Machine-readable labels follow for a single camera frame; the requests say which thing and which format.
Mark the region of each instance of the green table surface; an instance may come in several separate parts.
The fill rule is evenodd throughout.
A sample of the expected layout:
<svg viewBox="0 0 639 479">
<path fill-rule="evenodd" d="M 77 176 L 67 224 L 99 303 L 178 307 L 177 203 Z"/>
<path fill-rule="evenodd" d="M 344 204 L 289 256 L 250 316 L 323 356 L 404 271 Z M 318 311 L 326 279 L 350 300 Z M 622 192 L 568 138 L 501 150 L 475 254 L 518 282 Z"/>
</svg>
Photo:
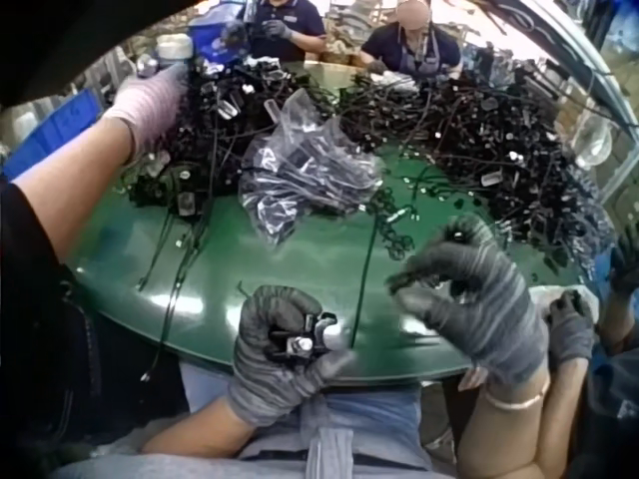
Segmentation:
<svg viewBox="0 0 639 479">
<path fill-rule="evenodd" d="M 348 67 L 313 65 L 311 71 L 323 84 L 330 82 L 321 77 L 332 78 L 332 86 L 346 85 L 351 74 Z M 398 206 L 410 203 L 412 185 L 404 178 L 417 177 L 423 160 L 400 160 L 393 148 L 381 156 L 387 166 L 384 185 L 393 189 Z M 458 199 L 464 199 L 461 209 L 454 205 Z M 444 202 L 418 194 L 419 221 L 406 216 L 394 225 L 395 230 L 411 235 L 419 246 L 450 217 L 481 211 L 472 200 L 464 193 Z M 160 338 L 169 294 L 184 254 L 176 243 L 188 230 L 186 224 L 174 222 L 148 284 L 138 291 L 136 285 L 149 267 L 164 217 L 163 208 L 135 208 L 126 195 L 113 190 L 90 218 L 70 261 L 92 307 L 152 340 Z M 242 282 L 247 292 L 262 284 L 282 284 L 319 299 L 324 310 L 337 315 L 344 334 L 354 341 L 357 362 L 345 372 L 344 382 L 428 379 L 462 370 L 468 365 L 467 358 L 416 319 L 400 314 L 392 303 L 383 282 L 401 263 L 389 258 L 379 235 L 363 277 L 373 228 L 374 218 L 366 213 L 337 220 L 309 216 L 289 239 L 273 247 L 256 233 L 236 197 L 218 199 L 202 252 L 178 298 L 167 345 L 213 367 L 230 366 L 245 299 L 238 284 Z M 530 285 L 577 281 L 576 270 L 563 269 L 555 275 L 543 263 L 543 254 L 527 245 L 515 244 L 510 253 Z M 355 327 L 362 280 L 365 289 Z"/>
</svg>

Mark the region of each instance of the light blue apron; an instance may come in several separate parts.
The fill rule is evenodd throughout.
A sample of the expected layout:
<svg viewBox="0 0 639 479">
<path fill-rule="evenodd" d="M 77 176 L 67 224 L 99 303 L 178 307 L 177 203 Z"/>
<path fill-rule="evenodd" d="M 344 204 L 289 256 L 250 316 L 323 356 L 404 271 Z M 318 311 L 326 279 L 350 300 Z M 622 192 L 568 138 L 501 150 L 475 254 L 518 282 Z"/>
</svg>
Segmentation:
<svg viewBox="0 0 639 479">
<path fill-rule="evenodd" d="M 429 78 L 439 72 L 439 67 L 441 66 L 439 45 L 432 28 L 428 32 L 428 36 L 432 44 L 432 53 L 428 55 L 428 42 L 423 42 L 421 52 L 418 54 L 423 59 L 421 62 L 415 60 L 415 55 L 410 53 L 405 45 L 401 46 L 399 73 L 404 73 L 411 77 Z"/>
</svg>

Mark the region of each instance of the blue shirt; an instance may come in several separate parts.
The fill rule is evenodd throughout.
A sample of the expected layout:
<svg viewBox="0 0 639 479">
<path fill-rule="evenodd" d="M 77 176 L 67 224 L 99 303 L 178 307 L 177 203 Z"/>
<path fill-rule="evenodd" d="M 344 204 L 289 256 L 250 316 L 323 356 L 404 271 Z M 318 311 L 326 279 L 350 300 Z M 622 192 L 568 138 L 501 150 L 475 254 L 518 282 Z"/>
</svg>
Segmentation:
<svg viewBox="0 0 639 479">
<path fill-rule="evenodd" d="M 461 53 L 455 39 L 435 25 L 430 26 L 430 31 L 439 50 L 439 70 L 457 66 L 461 61 Z M 361 46 L 362 52 L 381 60 L 386 68 L 393 72 L 400 71 L 404 50 L 415 54 L 408 48 L 406 34 L 397 22 L 376 28 Z M 433 53 L 433 43 L 430 38 L 426 47 L 426 56 L 433 55 Z"/>
<path fill-rule="evenodd" d="M 269 0 L 263 0 L 256 12 L 257 34 L 251 42 L 254 57 L 275 57 L 283 62 L 303 62 L 306 52 L 290 40 L 267 38 L 260 34 L 260 26 L 268 20 L 282 20 L 291 30 L 312 37 L 325 35 L 320 12 L 310 0 L 289 0 L 275 7 Z"/>
</svg>

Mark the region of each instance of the white container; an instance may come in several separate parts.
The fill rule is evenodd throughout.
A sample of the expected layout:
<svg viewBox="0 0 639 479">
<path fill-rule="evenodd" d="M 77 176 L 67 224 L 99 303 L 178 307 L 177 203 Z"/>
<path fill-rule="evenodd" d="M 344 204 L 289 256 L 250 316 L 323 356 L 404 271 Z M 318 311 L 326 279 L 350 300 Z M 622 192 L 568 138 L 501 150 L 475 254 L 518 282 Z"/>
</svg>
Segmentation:
<svg viewBox="0 0 639 479">
<path fill-rule="evenodd" d="M 183 62 L 193 57 L 193 40 L 185 33 L 160 35 L 156 42 L 161 64 Z"/>
</svg>

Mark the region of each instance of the forearm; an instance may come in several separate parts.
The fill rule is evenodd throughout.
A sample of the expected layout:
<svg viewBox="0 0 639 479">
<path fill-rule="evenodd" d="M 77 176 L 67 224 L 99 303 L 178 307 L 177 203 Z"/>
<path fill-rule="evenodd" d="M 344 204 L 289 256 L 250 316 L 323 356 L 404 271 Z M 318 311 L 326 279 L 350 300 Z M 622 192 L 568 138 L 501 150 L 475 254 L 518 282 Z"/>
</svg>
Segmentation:
<svg viewBox="0 0 639 479">
<path fill-rule="evenodd" d="M 364 52 L 362 50 L 359 50 L 359 59 L 365 65 L 368 65 L 369 63 L 372 63 L 372 62 L 375 61 L 375 57 L 373 57 L 372 55 L 367 54 L 366 52 Z"/>
<path fill-rule="evenodd" d="M 125 123 L 100 120 L 14 182 L 31 204 L 63 261 L 84 221 L 129 158 L 132 137 Z"/>
<path fill-rule="evenodd" d="M 598 325 L 599 337 L 608 353 L 620 352 L 618 350 L 620 344 L 632 331 L 635 318 L 631 304 L 631 294 L 613 290 L 608 297 L 603 318 Z"/>
<path fill-rule="evenodd" d="M 448 77 L 452 78 L 452 79 L 458 79 L 459 76 L 461 75 L 461 70 L 463 69 L 463 65 L 461 64 L 461 62 L 459 62 L 458 65 L 455 65 L 454 67 L 449 67 L 448 68 Z"/>
<path fill-rule="evenodd" d="M 548 368 L 543 364 L 519 387 L 494 384 L 485 387 L 502 402 L 521 403 L 539 394 L 547 380 Z M 543 401 L 538 401 L 521 411 L 503 411 L 481 394 L 459 444 L 459 476 L 542 477 L 535 475 L 534 464 L 542 404 Z"/>
<path fill-rule="evenodd" d="M 142 448 L 142 452 L 232 457 L 244 447 L 254 432 L 254 427 L 233 412 L 226 398 L 221 398 L 155 436 Z"/>
<path fill-rule="evenodd" d="M 291 41 L 309 53 L 321 53 L 326 47 L 325 37 L 312 37 L 296 31 L 291 35 Z"/>
<path fill-rule="evenodd" d="M 568 463 L 574 423 L 588 360 L 571 359 L 559 365 L 544 403 L 535 462 L 546 479 L 560 478 Z"/>
</svg>

